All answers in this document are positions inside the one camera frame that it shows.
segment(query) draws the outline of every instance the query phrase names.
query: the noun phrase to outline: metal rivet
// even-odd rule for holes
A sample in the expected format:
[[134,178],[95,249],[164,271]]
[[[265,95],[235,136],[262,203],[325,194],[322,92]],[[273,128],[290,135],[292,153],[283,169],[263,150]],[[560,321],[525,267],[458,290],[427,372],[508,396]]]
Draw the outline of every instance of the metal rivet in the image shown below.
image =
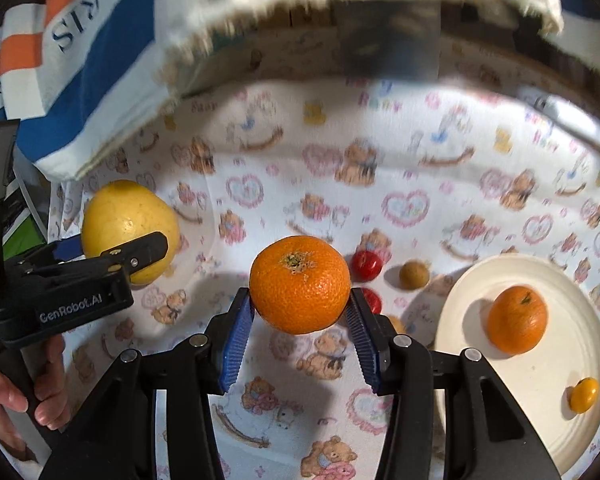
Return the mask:
[[478,362],[480,359],[482,359],[482,354],[475,348],[467,348],[464,351],[464,356],[469,359],[469,361]]
[[194,334],[189,338],[189,344],[191,346],[204,346],[209,339],[206,338],[204,334]]
[[138,357],[138,351],[133,348],[127,348],[122,354],[120,354],[120,360],[123,363],[130,363],[131,361],[135,361],[136,357]]
[[411,338],[408,335],[398,334],[394,337],[394,344],[403,348],[410,347],[412,342],[413,341],[411,341]]

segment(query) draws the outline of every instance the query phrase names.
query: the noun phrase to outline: tablecloth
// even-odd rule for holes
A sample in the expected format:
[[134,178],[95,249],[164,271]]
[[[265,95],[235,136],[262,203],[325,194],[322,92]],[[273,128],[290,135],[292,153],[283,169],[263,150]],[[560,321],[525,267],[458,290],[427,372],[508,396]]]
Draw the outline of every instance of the tablecloth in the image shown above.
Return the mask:
[[[293,234],[347,256],[377,251],[385,272],[368,286],[425,345],[462,270],[501,252],[561,266],[600,315],[600,157],[490,92],[346,78],[229,84],[149,124],[82,181],[56,184],[50,238],[77,234],[84,205],[119,178],[172,205],[180,247],[133,307],[66,334],[74,410],[123,349],[163,351],[201,332],[247,284],[256,254]],[[431,262],[424,292],[392,280],[411,258]],[[237,383],[210,402],[227,479],[374,477],[390,402],[364,383],[343,323],[289,336],[256,318]],[[600,428],[564,478],[599,450]],[[432,478],[442,465],[438,428]]]

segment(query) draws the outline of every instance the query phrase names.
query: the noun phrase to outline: mandarin orange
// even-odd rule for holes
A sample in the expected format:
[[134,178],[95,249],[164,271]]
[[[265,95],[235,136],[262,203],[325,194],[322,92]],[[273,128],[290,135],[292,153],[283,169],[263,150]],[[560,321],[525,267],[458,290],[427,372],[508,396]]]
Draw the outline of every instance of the mandarin orange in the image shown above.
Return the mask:
[[349,299],[344,258],[312,236],[289,236],[265,248],[251,266],[253,306],[269,324],[306,334],[335,323]]
[[516,285],[501,292],[493,302],[486,332],[498,350],[523,354],[540,342],[547,322],[546,304],[540,295],[528,286]]

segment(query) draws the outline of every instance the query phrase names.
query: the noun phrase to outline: plate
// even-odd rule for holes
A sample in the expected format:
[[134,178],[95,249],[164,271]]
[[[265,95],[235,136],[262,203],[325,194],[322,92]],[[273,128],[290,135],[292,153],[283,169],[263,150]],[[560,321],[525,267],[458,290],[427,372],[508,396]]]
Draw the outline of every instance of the plate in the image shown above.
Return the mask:
[[[544,337],[531,351],[509,357],[483,329],[491,303],[513,285],[528,285],[547,304]],[[600,425],[600,396],[583,415],[569,409],[567,388],[585,377],[600,382],[600,320],[589,298],[561,269],[524,254],[502,254],[469,269],[449,294],[435,349],[459,354],[477,348],[522,407],[560,474],[587,450]],[[445,420],[444,391],[436,403]]]

